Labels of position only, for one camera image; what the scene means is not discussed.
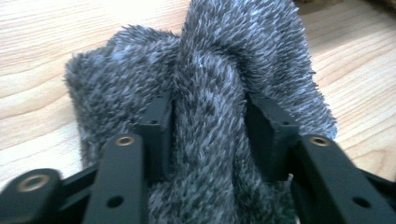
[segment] wooden table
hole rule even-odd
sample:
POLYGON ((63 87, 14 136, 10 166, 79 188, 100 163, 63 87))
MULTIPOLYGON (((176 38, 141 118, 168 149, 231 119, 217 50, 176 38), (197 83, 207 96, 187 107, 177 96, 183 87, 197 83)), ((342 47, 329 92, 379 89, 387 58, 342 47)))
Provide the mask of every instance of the wooden table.
MULTIPOLYGON (((81 169, 63 78, 73 54, 127 24, 179 33, 190 1, 127 2, 0 1, 0 189, 35 168, 81 169)), ((339 122, 336 141, 359 167, 395 180, 396 20, 359 0, 303 20, 315 81, 339 122)))

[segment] gray fur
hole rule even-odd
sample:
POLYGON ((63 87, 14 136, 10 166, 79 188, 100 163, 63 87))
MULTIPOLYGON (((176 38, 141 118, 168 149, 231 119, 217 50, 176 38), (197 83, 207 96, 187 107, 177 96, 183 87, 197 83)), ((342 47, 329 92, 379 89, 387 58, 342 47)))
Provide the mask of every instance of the gray fur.
POLYGON ((335 137, 290 0, 194 0, 182 35, 129 26, 76 55, 66 82, 85 166, 129 133, 150 99, 176 100, 176 171, 149 190, 150 223, 293 223, 289 181, 263 183, 250 156, 245 93, 275 99, 301 133, 335 137))

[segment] wood grain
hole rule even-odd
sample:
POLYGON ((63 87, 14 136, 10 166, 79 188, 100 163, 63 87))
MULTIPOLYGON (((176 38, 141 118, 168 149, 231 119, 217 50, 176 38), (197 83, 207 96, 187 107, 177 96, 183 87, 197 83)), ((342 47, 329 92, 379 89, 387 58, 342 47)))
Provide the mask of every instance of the wood grain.
MULTIPOLYGON (((35 168, 81 169, 64 85, 73 54, 121 26, 178 33, 188 0, 0 0, 0 189, 35 168)), ((396 20, 359 0, 303 15, 319 84, 339 121, 336 140, 361 168, 396 179, 396 20)))

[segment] light wood surface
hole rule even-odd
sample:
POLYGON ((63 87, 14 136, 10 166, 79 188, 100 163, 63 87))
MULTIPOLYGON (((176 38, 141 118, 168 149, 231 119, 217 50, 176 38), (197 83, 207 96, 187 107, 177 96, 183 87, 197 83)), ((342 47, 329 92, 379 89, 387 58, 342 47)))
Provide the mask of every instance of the light wood surface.
MULTIPOLYGON (((81 169, 63 78, 73 54, 127 24, 179 33, 189 2, 0 0, 0 189, 35 168, 64 177, 81 169)), ((339 122, 336 141, 360 168, 395 180, 396 20, 359 0, 303 20, 315 81, 339 122)))

